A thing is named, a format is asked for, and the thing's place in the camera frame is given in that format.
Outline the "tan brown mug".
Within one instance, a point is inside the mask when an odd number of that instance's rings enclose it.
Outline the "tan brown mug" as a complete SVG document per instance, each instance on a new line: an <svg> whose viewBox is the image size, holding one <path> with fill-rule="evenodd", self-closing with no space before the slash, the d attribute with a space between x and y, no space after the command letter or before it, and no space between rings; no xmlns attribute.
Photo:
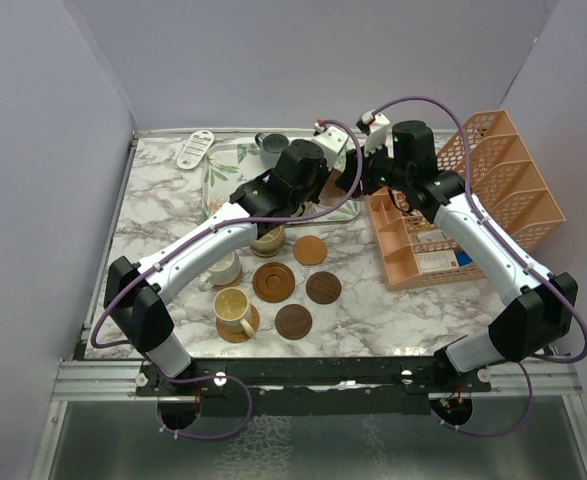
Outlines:
<svg viewBox="0 0 587 480"><path fill-rule="evenodd" d="M286 233L283 225L267 232L260 239L250 243L251 252L261 258L270 258L277 255L284 247Z"/></svg>

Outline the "dark walnut coaster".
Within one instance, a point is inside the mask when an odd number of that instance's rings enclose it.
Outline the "dark walnut coaster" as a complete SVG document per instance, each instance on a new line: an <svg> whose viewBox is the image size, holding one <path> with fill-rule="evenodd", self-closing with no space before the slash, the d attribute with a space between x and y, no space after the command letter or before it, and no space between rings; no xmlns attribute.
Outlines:
<svg viewBox="0 0 587 480"><path fill-rule="evenodd" d="M275 316L277 332L288 340L299 340L305 337L312 328L312 315L300 304L282 307Z"/></svg>
<svg viewBox="0 0 587 480"><path fill-rule="evenodd" d="M322 305L336 301L342 293L342 285L338 277L328 271L320 271L311 275L306 282L308 297Z"/></svg>

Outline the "white cream mug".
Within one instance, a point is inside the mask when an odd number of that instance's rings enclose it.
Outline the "white cream mug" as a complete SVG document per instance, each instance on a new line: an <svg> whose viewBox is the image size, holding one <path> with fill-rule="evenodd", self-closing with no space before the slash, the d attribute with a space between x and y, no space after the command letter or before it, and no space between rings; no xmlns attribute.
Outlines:
<svg viewBox="0 0 587 480"><path fill-rule="evenodd" d="M227 284L240 272L243 272L241 261L238 254L232 252L204 271L198 283L198 289L200 291L215 290L212 285Z"/></svg>

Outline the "dark walnut coaster front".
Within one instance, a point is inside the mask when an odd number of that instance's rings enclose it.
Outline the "dark walnut coaster front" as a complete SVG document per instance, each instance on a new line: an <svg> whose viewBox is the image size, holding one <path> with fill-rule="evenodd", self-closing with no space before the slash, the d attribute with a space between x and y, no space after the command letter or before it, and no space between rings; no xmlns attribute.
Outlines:
<svg viewBox="0 0 587 480"><path fill-rule="evenodd" d="M288 340L299 340L305 337L312 328L312 315L300 304L282 307L275 316L277 332Z"/></svg>

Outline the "yellow mug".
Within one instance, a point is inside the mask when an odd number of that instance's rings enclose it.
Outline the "yellow mug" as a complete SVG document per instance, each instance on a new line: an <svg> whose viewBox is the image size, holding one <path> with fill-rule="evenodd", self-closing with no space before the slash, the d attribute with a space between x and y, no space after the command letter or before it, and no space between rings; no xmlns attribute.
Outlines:
<svg viewBox="0 0 587 480"><path fill-rule="evenodd" d="M255 335L253 310L248 295L237 287L220 290L213 302L216 320L229 333Z"/></svg>

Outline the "pink mug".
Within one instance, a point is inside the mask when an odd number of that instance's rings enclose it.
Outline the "pink mug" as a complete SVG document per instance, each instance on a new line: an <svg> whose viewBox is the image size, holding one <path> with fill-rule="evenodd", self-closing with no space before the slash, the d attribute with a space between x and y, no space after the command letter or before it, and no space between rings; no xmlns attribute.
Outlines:
<svg viewBox="0 0 587 480"><path fill-rule="evenodd" d="M345 191L336 185L336 180L342 172L333 169L319 194L319 204L323 207L331 207L338 203L345 194Z"/></svg>

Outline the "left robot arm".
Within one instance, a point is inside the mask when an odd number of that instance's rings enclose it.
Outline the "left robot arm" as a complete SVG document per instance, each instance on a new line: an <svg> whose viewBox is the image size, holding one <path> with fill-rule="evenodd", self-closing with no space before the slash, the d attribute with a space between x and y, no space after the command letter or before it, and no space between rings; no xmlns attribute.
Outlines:
<svg viewBox="0 0 587 480"><path fill-rule="evenodd" d="M193 385L192 358L174 333L168 305L224 256L299 218L316 203L345 143L327 133L292 141L275 166L239 185L203 224L138 262L108 269L104 319L112 319L134 349L160 370L159 382L179 395Z"/></svg>

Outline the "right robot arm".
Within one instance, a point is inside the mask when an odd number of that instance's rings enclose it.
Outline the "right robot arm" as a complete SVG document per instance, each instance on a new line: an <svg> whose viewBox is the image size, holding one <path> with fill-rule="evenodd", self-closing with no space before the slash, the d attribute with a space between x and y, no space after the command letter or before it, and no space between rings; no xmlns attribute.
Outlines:
<svg viewBox="0 0 587 480"><path fill-rule="evenodd" d="M501 361L518 362L566 335L574 320L577 283L530 257L486 212L461 175L437 165L432 130L422 121L390 123L366 113L357 123L366 142L347 154L338 186L354 179L357 195L389 187L408 206L455 240L493 284L503 311L483 331L439 351L434 383L454 391L469 371Z"/></svg>

